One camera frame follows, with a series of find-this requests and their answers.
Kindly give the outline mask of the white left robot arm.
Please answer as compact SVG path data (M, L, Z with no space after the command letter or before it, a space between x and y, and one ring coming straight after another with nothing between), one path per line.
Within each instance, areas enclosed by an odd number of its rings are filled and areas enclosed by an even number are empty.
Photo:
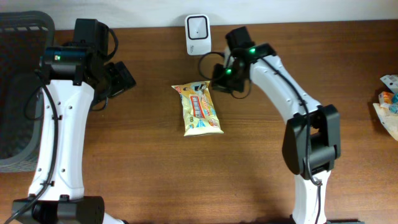
M44 95L37 168L26 198L12 204L21 223L112 224L100 196L85 195L83 145L88 113L136 81L108 49L116 34L96 19L77 19L73 40L47 47L35 74Z

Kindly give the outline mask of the yellow snack bag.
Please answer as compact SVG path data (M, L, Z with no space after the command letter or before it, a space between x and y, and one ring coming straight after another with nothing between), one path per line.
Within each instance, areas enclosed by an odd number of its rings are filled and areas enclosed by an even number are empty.
M185 137L223 134L208 89L210 81L172 85L181 99Z

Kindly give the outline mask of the clear blister pack white card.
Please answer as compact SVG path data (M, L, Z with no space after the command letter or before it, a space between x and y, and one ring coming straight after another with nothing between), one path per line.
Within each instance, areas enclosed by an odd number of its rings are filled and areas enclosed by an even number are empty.
M385 84L391 92L398 92L398 75L384 75L380 80Z

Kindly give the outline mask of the teal mouthwash bottle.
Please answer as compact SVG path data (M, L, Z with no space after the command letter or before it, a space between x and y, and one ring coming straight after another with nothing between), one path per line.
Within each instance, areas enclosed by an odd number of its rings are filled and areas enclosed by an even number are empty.
M389 105L389 111L393 114L398 114L398 94L397 93L391 98L391 104Z

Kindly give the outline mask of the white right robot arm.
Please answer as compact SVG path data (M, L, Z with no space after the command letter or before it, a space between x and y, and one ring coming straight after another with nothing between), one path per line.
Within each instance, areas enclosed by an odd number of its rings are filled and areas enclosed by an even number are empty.
M294 223L326 223L326 185L341 156L340 114L323 106L292 78L273 47L255 44L246 27L225 36L224 64L213 70L212 88L242 93L258 86L285 123L282 156L294 175Z

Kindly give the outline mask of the beige paper pouch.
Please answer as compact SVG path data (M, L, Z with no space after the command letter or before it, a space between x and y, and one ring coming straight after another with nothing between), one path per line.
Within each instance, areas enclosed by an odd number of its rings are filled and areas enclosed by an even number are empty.
M373 103L373 107L383 127L395 140L397 140L397 114L380 107L379 103Z

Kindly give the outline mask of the small orange box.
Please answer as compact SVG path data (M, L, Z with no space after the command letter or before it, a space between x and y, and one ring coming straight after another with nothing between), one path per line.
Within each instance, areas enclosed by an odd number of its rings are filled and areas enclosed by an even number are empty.
M394 94L391 92L383 91L380 94L378 94L378 99L379 99L379 105L382 108L389 108L390 105L393 104L392 99L394 97Z

